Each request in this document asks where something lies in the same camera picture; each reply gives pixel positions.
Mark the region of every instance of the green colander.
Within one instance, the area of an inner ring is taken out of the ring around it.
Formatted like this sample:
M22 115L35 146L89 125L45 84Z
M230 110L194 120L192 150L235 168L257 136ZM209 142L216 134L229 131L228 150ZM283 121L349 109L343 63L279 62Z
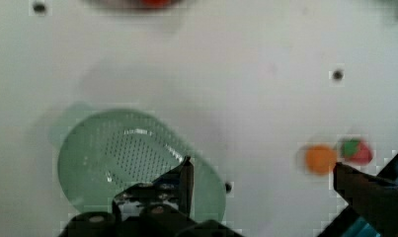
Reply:
M195 166L191 218L221 221L225 188L214 170L165 124L138 111L103 112L76 125L60 149L59 182L79 211L111 212L115 195L152 182L187 155Z

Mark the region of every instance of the white table surface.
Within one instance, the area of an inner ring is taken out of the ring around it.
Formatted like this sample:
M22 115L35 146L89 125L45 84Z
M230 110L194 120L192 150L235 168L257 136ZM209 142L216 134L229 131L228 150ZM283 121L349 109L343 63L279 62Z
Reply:
M313 236L344 208L331 176L296 162L308 141L363 135L374 175L398 151L398 22L384 1L190 0L138 16L47 0L44 17L32 4L0 0L0 236L57 236L77 213L54 125L85 107L169 124L234 182L225 220L246 236Z

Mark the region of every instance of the black dot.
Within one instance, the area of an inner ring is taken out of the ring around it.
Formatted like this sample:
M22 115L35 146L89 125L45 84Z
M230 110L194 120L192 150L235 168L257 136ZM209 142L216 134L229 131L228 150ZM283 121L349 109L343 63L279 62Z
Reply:
M336 81L341 81L344 78L344 72L343 70L339 69L334 71L334 73L332 74L332 78Z
M230 183L226 182L225 189L226 189L226 193L229 194L230 192L232 192L232 185Z

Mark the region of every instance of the red and green ball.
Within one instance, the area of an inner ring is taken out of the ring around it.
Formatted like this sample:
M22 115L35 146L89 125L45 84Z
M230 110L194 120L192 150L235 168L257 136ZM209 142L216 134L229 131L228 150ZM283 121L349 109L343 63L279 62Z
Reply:
M346 161L357 165L366 165L373 159L371 149L362 139L343 140L341 154Z

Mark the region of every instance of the orange ball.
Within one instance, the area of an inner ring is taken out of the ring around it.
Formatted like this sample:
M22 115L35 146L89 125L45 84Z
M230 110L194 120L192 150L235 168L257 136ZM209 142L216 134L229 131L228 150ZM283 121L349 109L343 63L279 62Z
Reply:
M317 175L327 175L334 170L337 152L327 145L314 145L306 151L306 166Z

